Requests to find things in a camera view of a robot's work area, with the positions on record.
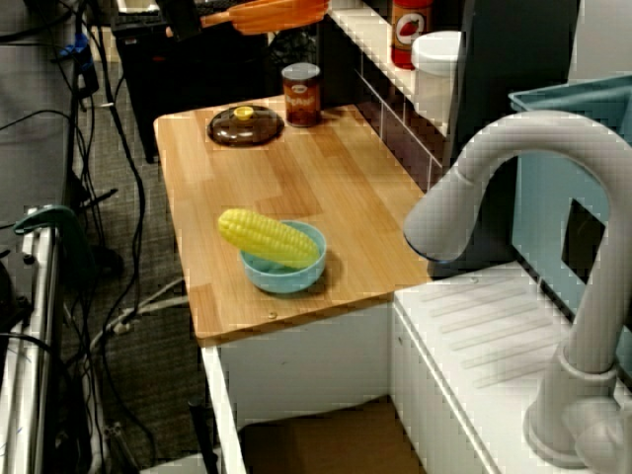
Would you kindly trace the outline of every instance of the brown pot lid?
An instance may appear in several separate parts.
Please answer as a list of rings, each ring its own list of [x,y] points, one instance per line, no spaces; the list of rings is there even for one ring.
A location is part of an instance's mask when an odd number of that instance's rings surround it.
[[[221,145],[255,146],[275,138],[283,125],[283,119],[275,111],[261,106],[240,106],[217,114],[206,132]]]

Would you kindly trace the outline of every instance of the blue bowl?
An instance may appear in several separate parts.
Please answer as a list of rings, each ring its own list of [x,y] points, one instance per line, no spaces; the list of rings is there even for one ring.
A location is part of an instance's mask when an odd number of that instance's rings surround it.
[[[304,222],[283,220],[284,224],[307,234],[318,246],[320,258],[306,269],[291,269],[285,265],[261,259],[240,251],[246,277],[257,287],[270,293],[294,293],[313,284],[325,270],[327,242],[320,231]]]

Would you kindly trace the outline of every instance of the white cabinet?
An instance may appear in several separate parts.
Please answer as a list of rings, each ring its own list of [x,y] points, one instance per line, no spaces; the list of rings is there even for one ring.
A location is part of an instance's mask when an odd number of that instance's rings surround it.
[[[222,467],[247,471],[238,430],[390,395],[429,474],[479,474],[418,343],[391,304],[202,351]]]

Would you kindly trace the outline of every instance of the wooden countertop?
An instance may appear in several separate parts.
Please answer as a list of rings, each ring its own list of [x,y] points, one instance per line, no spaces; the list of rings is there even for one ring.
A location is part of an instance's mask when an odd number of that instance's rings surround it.
[[[251,101],[285,118],[282,97]],[[392,298],[429,280],[402,224],[421,190],[353,106],[289,125],[253,148],[229,148],[206,126],[230,106],[158,118],[155,131],[196,336],[212,346],[304,324]],[[246,278],[238,250],[217,231],[226,209],[244,207],[318,227],[326,269],[310,288],[266,293]]]

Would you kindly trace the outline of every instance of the red label bottle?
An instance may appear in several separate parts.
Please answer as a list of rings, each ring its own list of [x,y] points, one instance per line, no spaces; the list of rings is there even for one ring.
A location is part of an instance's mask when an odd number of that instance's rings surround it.
[[[414,69],[413,41],[433,30],[434,0],[393,0],[391,60],[402,69]]]

